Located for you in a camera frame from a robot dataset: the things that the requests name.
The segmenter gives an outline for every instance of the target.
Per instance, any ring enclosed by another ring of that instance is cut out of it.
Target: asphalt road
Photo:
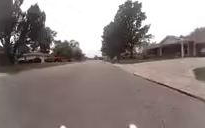
[[[205,103],[101,61],[0,78],[0,128],[127,128],[130,123],[205,128]]]

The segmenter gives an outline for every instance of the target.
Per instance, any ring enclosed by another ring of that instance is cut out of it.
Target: house
[[[193,41],[176,36],[167,36],[159,44],[149,45],[145,50],[147,55],[154,57],[185,57],[194,54]]]
[[[181,38],[167,36],[159,44],[149,45],[145,50],[150,57],[205,56],[205,31]]]
[[[185,39],[193,40],[195,45],[195,56],[205,56],[205,30],[196,31]]]

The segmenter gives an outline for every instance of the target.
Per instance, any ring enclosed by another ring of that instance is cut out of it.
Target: car
[[[45,62],[65,62],[64,57],[47,56]]]

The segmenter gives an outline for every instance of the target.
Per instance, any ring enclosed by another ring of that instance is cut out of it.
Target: green tree
[[[131,0],[119,6],[114,21],[104,28],[102,52],[118,57],[129,51],[132,58],[135,47],[149,41],[152,37],[148,34],[150,25],[142,25],[146,14],[141,9],[142,3]]]
[[[71,41],[55,41],[55,47],[52,49],[55,56],[65,57],[67,59],[81,60],[84,58],[84,54],[79,47],[79,42],[75,40]]]
[[[28,45],[33,50],[40,47],[48,51],[49,44],[56,35],[56,32],[45,26],[46,14],[37,4],[23,12],[20,8],[22,3],[23,0],[0,0],[0,41],[12,63],[22,53],[20,51],[23,50],[20,49],[29,51]]]
[[[65,57],[67,59],[71,59],[73,57],[72,47],[67,40],[64,42],[55,41],[55,47],[52,49],[52,51],[54,56]]]

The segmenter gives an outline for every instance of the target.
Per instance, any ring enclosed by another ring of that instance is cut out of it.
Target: white sky
[[[100,55],[101,35],[126,0],[24,0],[23,9],[38,3],[57,39],[80,42],[87,56]],[[186,35],[205,26],[205,0],[141,0],[154,41],[166,35]]]

